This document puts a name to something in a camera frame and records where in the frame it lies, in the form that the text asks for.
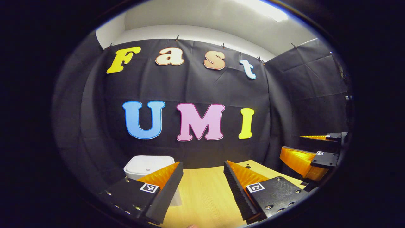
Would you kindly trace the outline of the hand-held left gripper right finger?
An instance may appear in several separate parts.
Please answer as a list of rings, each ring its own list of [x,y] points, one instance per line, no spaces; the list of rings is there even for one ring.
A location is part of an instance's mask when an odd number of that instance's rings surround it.
[[[267,178],[228,160],[224,161],[224,175],[247,224],[275,216],[309,195],[282,176]]]

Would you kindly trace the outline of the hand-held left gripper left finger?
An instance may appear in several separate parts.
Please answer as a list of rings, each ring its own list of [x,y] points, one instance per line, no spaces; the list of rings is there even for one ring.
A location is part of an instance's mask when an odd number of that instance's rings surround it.
[[[125,177],[98,196],[117,214],[136,222],[159,225],[164,221],[183,173],[183,163],[176,162],[139,180]]]

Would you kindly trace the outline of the white desktop garbage bin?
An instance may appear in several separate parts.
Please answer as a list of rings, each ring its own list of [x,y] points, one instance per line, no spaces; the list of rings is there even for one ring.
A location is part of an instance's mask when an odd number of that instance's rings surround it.
[[[123,171],[126,177],[160,186],[162,189],[177,164],[169,156],[138,155],[129,160]]]

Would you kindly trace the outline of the wooden desktop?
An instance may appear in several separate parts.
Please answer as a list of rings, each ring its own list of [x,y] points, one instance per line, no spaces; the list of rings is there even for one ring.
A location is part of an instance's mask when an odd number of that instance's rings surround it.
[[[246,226],[224,175],[224,166],[185,169],[178,191],[180,206],[171,206],[161,228],[240,228]]]

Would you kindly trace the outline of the black backdrop cloth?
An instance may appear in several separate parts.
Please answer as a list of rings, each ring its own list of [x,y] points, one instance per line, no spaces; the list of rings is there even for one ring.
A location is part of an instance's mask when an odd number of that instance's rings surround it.
[[[330,49],[314,39],[261,63],[218,45],[152,39],[103,49],[95,33],[67,59],[53,95],[57,148],[97,192],[124,177],[137,155],[184,168],[254,160],[289,174],[282,146],[348,131],[347,86]]]

